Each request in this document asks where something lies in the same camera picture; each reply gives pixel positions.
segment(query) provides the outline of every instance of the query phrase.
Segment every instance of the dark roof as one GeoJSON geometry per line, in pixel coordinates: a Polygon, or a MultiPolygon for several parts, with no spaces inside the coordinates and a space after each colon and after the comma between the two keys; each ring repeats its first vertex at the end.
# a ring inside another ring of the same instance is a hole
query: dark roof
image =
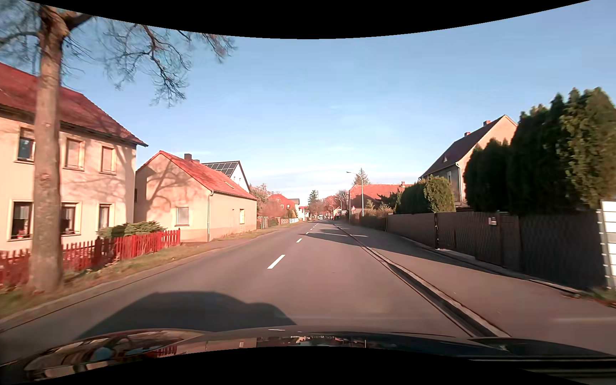
{"type": "Polygon", "coordinates": [[[453,142],[453,144],[451,144],[450,147],[447,148],[446,151],[444,151],[438,159],[436,159],[436,162],[434,162],[427,169],[427,171],[424,171],[424,174],[422,174],[422,176],[427,176],[431,173],[435,173],[458,162],[468,152],[472,151],[474,146],[481,140],[481,138],[483,138],[484,135],[486,135],[489,130],[493,128],[493,126],[495,126],[496,123],[504,117],[507,117],[507,115],[503,115],[502,117],[495,119],[494,121],[481,127],[480,129],[475,130],[471,134],[463,136],[462,138],[453,142]]]}
{"type": "Polygon", "coordinates": [[[244,183],[246,184],[246,189],[251,190],[251,187],[248,185],[248,180],[246,180],[246,174],[244,174],[244,168],[242,167],[242,162],[238,160],[230,160],[228,162],[206,162],[201,163],[204,166],[210,167],[213,170],[218,170],[221,173],[227,175],[228,177],[232,177],[232,173],[234,173],[235,169],[239,167],[239,170],[242,171],[242,176],[244,177],[244,183]]]}
{"type": "Polygon", "coordinates": [[[205,188],[216,193],[222,193],[227,195],[233,195],[235,197],[247,198],[256,200],[256,197],[249,194],[236,184],[232,179],[220,171],[211,170],[210,167],[194,162],[192,160],[184,160],[178,156],[164,151],[159,151],[151,157],[146,163],[142,164],[140,169],[146,166],[149,162],[154,160],[158,155],[165,156],[170,162],[174,163],[180,169],[183,169],[190,177],[201,183],[205,188]]]}
{"type": "MultiPolygon", "coordinates": [[[[37,101],[37,76],[0,62],[0,106],[34,114],[37,101]]],[[[61,87],[60,120],[133,144],[146,146],[80,92],[61,87]]]]}

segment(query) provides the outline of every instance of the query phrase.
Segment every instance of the beige house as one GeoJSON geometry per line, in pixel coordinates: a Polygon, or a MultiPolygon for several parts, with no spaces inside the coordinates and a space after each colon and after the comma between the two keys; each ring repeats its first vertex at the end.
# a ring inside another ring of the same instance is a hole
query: beige house
{"type": "Polygon", "coordinates": [[[462,138],[453,142],[449,148],[420,176],[420,179],[430,175],[447,178],[453,189],[456,206],[465,206],[467,197],[465,194],[465,181],[463,174],[469,157],[475,147],[485,147],[492,138],[499,142],[504,139],[508,143],[513,139],[517,123],[507,115],[490,121],[486,120],[481,128],[473,132],[466,132],[462,138]]]}
{"type": "MultiPolygon", "coordinates": [[[[0,250],[31,246],[37,78],[0,63],[0,250]]],[[[79,92],[60,92],[62,242],[132,222],[141,140],[79,92]]]]}
{"type": "Polygon", "coordinates": [[[206,242],[256,228],[256,198],[226,174],[160,151],[135,174],[135,221],[181,230],[183,242],[206,242]]]}

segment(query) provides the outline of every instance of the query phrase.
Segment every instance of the red tiled roof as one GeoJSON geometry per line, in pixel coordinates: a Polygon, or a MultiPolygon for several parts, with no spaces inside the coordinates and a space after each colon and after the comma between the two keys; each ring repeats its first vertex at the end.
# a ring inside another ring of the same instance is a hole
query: red tiled roof
{"type": "MultiPolygon", "coordinates": [[[[37,100],[37,76],[0,62],[0,105],[34,113],[37,100]]],[[[108,116],[85,95],[61,88],[60,120],[99,134],[107,134],[130,143],[146,146],[120,123],[108,116]]]]}
{"type": "Polygon", "coordinates": [[[232,179],[220,171],[210,169],[210,167],[205,166],[199,162],[194,162],[192,160],[184,160],[178,156],[173,155],[172,153],[167,153],[165,151],[159,151],[154,156],[151,157],[146,163],[142,164],[140,169],[152,160],[154,160],[158,155],[165,156],[170,162],[174,163],[180,169],[183,169],[190,177],[195,179],[197,182],[201,183],[205,188],[210,191],[214,191],[216,193],[222,193],[227,195],[234,195],[235,197],[247,198],[256,200],[256,197],[249,194],[236,184],[232,179]]]}
{"type": "Polygon", "coordinates": [[[292,201],[291,199],[288,199],[282,194],[272,194],[268,197],[268,199],[280,199],[279,203],[288,207],[294,207],[294,205],[296,204],[296,202],[292,201]]]}
{"type": "MultiPolygon", "coordinates": [[[[375,200],[381,199],[381,197],[379,197],[380,195],[384,197],[389,197],[392,193],[395,193],[396,191],[398,191],[398,189],[403,190],[405,187],[412,186],[412,184],[404,184],[403,186],[404,187],[401,187],[400,184],[366,184],[366,185],[363,185],[364,200],[365,202],[367,202],[368,199],[370,199],[374,203],[375,200]]],[[[361,201],[363,200],[360,197],[361,195],[360,185],[351,187],[349,193],[350,193],[350,199],[351,199],[351,206],[360,208],[361,201]]]]}
{"type": "Polygon", "coordinates": [[[436,159],[436,162],[434,162],[427,169],[427,171],[424,171],[424,174],[422,174],[422,176],[427,176],[431,173],[435,173],[458,162],[460,159],[463,158],[463,156],[472,151],[474,146],[481,140],[481,138],[483,138],[484,135],[486,135],[489,130],[493,128],[493,126],[495,126],[496,123],[498,123],[498,121],[502,118],[507,118],[507,115],[503,115],[500,118],[495,119],[491,123],[481,127],[480,129],[475,130],[470,135],[463,136],[462,138],[453,142],[453,144],[451,144],[450,147],[441,154],[439,159],[436,159]]]}

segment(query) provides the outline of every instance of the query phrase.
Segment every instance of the road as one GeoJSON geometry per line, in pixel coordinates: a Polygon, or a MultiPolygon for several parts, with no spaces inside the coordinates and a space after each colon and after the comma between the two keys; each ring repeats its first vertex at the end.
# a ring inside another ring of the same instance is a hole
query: road
{"type": "Polygon", "coordinates": [[[137,328],[331,325],[467,337],[330,222],[306,222],[0,334],[0,363],[137,328]]]}

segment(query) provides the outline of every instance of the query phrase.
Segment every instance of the lane marking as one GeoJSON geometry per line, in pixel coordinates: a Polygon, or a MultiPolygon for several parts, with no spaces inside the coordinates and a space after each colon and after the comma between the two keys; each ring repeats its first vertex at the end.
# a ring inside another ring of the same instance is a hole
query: lane marking
{"type": "Polygon", "coordinates": [[[268,266],[268,268],[273,268],[275,265],[277,265],[277,263],[278,263],[279,261],[281,261],[281,260],[282,260],[282,258],[284,258],[284,254],[282,254],[281,256],[279,256],[279,258],[277,258],[277,259],[276,259],[276,260],[272,263],[272,265],[268,266]]]}

